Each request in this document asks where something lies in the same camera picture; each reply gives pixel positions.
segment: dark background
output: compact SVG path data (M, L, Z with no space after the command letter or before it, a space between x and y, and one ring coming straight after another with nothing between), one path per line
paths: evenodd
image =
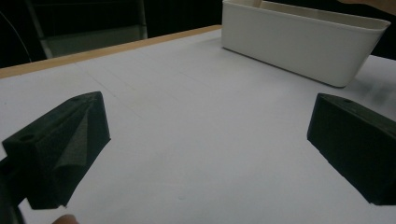
M395 16L362 5L336 0L273 0L396 23ZM45 36L68 35L129 26L139 23L135 0L32 0ZM13 23L28 48L32 61L46 59L24 0L2 0L0 10ZM221 0L146 0L148 37L168 35L213 24L221 24ZM396 24L392 24L373 54L396 60ZM29 63L21 41L0 17L0 67Z

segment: white plastic container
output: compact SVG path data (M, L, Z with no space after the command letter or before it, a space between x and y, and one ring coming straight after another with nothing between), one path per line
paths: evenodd
M359 72L390 22L254 0L223 1L222 44L335 87Z

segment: wooden table edge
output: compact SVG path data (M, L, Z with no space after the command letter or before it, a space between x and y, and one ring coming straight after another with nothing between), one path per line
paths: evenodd
M221 25L207 26L207 27L184 31L184 32L175 33L175 34L171 34L171 35L162 35L162 36L139 40L139 41L135 41L135 42L131 42L131 43L116 45L116 46L112 46L112 47L108 47L108 48L89 50L89 51L85 51L85 52L81 52L81 53L77 53L77 54L66 55L66 56L59 57L59 58L52 58L52 59L47 59L44 61L39 61L39 62L34 62L34 63L25 63L25 64L15 65L15 66L11 66L11 67L6 67L6 68L0 69L0 78L14 77L14 76L23 75L26 73L44 70L47 68L52 68L52 67L56 67L56 66L69 64L69 63L77 63L77 62L89 60L92 58L98 58L98 57L106 56L109 54L123 52L123 51L130 50L130 49L138 49L138 48L142 48L145 46L159 44L162 42L175 40L175 39L179 39L179 38L183 38L183 37L187 37L187 36L191 36L191 35L199 35L199 34L203 34L206 32L218 30L220 28L221 28Z

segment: white table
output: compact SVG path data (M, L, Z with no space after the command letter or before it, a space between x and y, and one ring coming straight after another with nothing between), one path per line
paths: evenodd
M105 97L111 142L67 208L24 201L27 223L395 223L396 207L367 203L306 131L319 92L396 120L396 62L370 56L335 89L223 49L220 35L0 79L1 140L70 97Z

